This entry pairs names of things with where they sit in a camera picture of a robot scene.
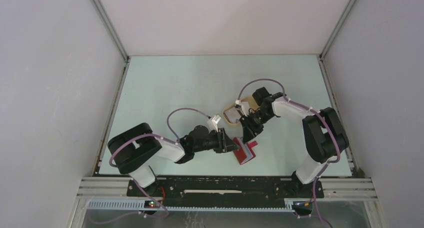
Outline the red card holder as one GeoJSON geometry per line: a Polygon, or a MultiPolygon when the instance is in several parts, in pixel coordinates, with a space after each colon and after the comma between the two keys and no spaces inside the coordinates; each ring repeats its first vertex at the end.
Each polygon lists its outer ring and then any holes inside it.
{"type": "Polygon", "coordinates": [[[247,143],[243,143],[242,139],[239,137],[234,137],[232,140],[238,145],[238,149],[232,152],[240,165],[244,165],[256,157],[253,150],[253,148],[258,145],[256,140],[247,143]]]}

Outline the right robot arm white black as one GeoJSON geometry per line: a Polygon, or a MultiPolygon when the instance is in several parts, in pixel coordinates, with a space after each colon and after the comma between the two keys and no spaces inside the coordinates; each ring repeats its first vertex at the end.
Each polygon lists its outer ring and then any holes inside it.
{"type": "Polygon", "coordinates": [[[339,162],[341,153],[350,146],[337,112],[331,107],[316,111],[292,100],[284,91],[270,94],[265,87],[257,89],[252,97],[257,109],[246,109],[240,100],[235,103],[243,111],[239,119],[243,143],[257,137],[272,118],[285,117],[301,123],[307,156],[293,173],[290,189],[295,196],[304,197],[311,190],[310,183],[330,164],[339,162]]]}

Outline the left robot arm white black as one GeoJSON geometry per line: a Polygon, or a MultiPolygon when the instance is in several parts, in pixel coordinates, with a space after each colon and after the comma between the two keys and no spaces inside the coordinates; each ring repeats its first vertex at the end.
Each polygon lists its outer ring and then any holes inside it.
{"type": "Polygon", "coordinates": [[[197,125],[183,138],[173,141],[153,133],[148,123],[141,123],[115,137],[107,143],[111,153],[109,165],[122,175],[129,175],[145,196],[153,196],[158,182],[148,161],[158,156],[176,164],[184,164],[194,158],[195,153],[212,150],[217,154],[236,151],[240,145],[232,140],[224,128],[209,130],[197,125]]]}

